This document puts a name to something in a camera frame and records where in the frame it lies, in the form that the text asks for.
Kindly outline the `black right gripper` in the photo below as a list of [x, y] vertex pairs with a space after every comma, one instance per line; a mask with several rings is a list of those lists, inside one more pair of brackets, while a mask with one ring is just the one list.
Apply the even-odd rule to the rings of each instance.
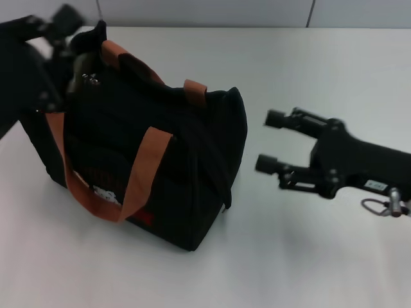
[[318, 192], [333, 199], [344, 187], [387, 196], [393, 187], [410, 201], [410, 154], [353, 137], [338, 119], [330, 120], [295, 108], [289, 115], [269, 110], [265, 126], [297, 132], [322, 132], [311, 151], [310, 168], [298, 167], [260, 154], [255, 170], [277, 175], [279, 188]]

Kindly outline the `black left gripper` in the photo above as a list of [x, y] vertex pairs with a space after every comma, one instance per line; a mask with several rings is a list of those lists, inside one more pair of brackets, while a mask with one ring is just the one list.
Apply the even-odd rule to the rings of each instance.
[[[1, 23], [1, 136], [25, 112], [63, 109], [62, 58], [71, 53], [67, 37], [83, 25], [83, 17], [69, 4], [63, 4], [48, 24], [34, 15]], [[40, 37], [53, 48], [50, 59], [28, 43]]]

